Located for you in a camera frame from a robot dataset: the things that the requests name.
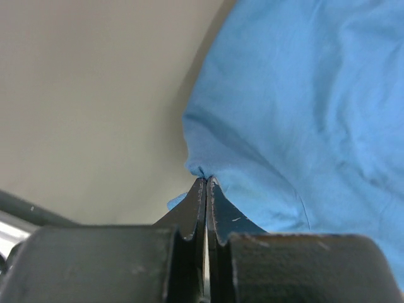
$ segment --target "blue towel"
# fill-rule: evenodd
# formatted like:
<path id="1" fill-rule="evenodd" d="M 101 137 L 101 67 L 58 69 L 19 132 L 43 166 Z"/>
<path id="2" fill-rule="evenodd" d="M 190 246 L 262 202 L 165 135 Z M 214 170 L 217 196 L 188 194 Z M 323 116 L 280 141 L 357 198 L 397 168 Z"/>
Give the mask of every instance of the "blue towel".
<path id="1" fill-rule="evenodd" d="M 356 233 L 404 289 L 404 1 L 240 0 L 184 113 L 186 167 L 269 232 Z"/>

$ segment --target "blue fabric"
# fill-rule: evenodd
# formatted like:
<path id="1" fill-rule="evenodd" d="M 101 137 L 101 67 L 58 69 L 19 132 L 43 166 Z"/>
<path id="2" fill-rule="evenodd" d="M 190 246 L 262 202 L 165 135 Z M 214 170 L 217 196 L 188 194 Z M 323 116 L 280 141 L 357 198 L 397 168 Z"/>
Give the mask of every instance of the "blue fabric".
<path id="1" fill-rule="evenodd" d="M 238 1 L 184 113 L 195 175 L 267 231 L 358 233 L 404 289 L 404 1 Z"/>

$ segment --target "beige table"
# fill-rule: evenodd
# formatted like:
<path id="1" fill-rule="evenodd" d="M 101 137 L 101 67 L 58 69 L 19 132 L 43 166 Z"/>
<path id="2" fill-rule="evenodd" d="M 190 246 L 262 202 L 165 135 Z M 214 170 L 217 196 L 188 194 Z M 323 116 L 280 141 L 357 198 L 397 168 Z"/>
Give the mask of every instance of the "beige table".
<path id="1" fill-rule="evenodd" d="M 194 177 L 181 114 L 234 0 L 0 2 L 0 188 L 150 223 Z"/>

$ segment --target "blue cloth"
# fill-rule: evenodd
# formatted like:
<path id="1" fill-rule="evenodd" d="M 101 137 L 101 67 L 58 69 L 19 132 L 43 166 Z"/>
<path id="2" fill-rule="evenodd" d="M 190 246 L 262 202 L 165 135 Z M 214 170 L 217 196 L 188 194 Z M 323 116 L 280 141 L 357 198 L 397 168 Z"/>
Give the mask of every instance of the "blue cloth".
<path id="1" fill-rule="evenodd" d="M 186 167 L 267 231 L 358 233 L 404 289 L 404 1 L 238 1 L 183 116 Z"/>

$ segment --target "white surface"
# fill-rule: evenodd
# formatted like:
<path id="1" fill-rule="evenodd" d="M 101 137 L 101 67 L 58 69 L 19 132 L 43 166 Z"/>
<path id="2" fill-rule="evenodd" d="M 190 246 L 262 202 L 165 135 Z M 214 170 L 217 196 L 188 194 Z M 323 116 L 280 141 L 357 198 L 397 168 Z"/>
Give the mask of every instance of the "white surface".
<path id="1" fill-rule="evenodd" d="M 0 188 L 79 222 L 161 217 L 194 181 L 181 114 L 233 2 L 1 1 Z"/>

